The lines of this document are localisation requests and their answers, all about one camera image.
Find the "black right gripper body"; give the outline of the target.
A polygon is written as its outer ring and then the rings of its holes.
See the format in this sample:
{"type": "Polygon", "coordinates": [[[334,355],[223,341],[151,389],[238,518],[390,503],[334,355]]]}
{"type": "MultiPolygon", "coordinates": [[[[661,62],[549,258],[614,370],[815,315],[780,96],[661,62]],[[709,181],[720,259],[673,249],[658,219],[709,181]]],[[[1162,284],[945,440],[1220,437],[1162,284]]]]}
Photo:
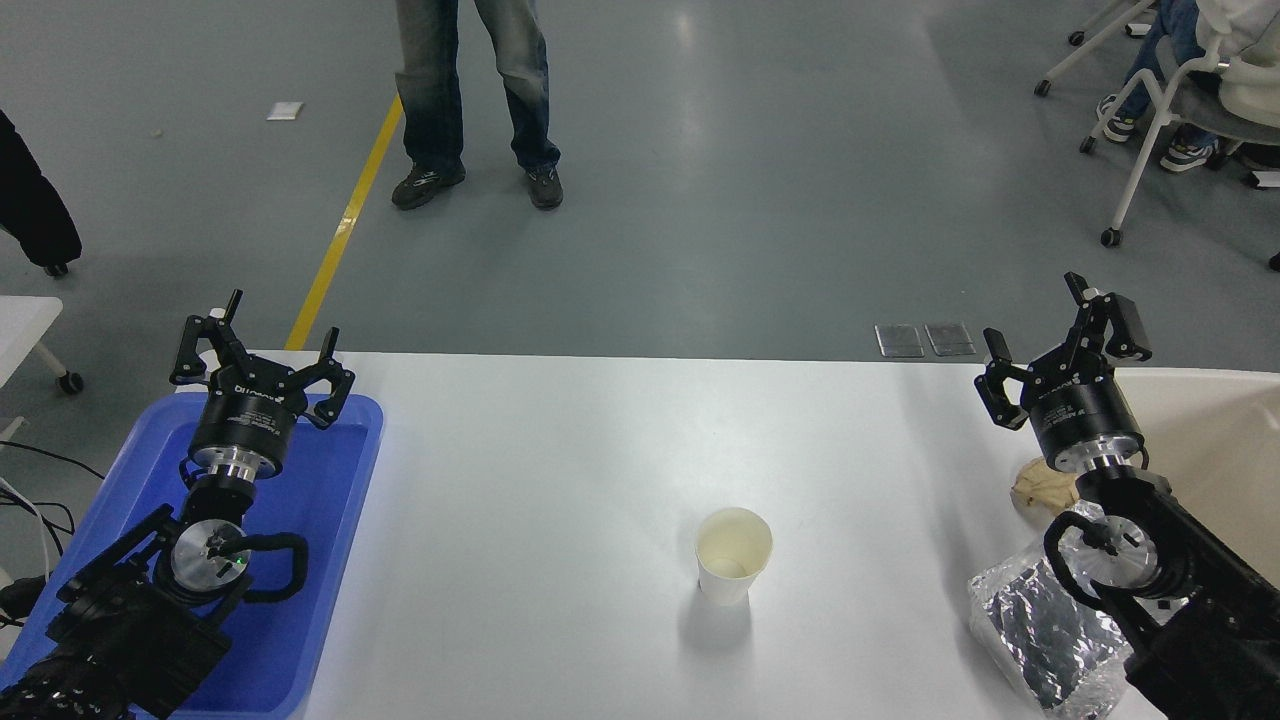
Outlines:
{"type": "Polygon", "coordinates": [[[1027,370],[1027,414],[1048,468],[1128,465],[1146,452],[1146,437],[1111,361],[1083,368],[1042,363],[1027,370]]]}

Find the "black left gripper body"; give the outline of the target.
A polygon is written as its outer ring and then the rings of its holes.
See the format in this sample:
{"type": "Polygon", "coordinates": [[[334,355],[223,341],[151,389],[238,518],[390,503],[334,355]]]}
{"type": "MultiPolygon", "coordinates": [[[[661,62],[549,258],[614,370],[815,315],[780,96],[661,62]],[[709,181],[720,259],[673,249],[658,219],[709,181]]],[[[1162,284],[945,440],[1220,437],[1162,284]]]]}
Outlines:
{"type": "Polygon", "coordinates": [[[282,389],[269,380],[265,389],[239,370],[215,370],[209,378],[207,402],[188,447],[201,468],[214,468],[233,454],[257,457],[257,473],[285,466],[291,437],[305,411],[305,392],[282,389]]]}

